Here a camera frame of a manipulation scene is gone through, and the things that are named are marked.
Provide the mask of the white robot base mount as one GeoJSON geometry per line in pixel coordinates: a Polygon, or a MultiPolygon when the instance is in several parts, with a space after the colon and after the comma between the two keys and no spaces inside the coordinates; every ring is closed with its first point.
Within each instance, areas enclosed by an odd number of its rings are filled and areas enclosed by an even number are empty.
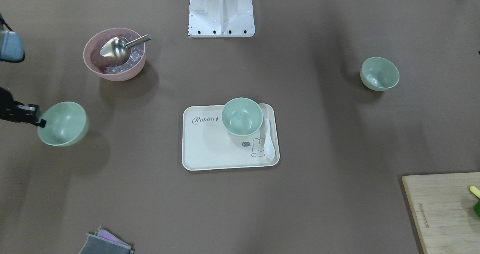
{"type": "Polygon", "coordinates": [[[252,0],[190,0],[189,3],[188,37],[255,35],[252,0]]]}

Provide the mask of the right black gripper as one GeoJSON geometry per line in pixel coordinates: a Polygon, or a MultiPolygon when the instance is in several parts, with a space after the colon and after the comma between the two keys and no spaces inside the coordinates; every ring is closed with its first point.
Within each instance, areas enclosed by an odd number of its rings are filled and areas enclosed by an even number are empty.
{"type": "Polygon", "coordinates": [[[38,105],[19,105],[19,102],[13,99],[12,94],[2,87],[0,88],[0,119],[32,124],[40,128],[45,128],[47,123],[46,120],[41,119],[41,109],[38,105]]]}

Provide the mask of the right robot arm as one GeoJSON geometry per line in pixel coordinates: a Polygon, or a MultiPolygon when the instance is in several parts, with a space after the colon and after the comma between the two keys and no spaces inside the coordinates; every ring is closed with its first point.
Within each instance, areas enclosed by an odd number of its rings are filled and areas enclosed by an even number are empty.
{"type": "MultiPolygon", "coordinates": [[[[21,37],[0,16],[0,60],[7,63],[20,63],[25,59],[24,46],[21,37]]],[[[12,94],[5,88],[0,88],[0,119],[15,123],[32,124],[44,128],[47,121],[40,118],[38,105],[24,105],[14,100],[12,94]]]]}

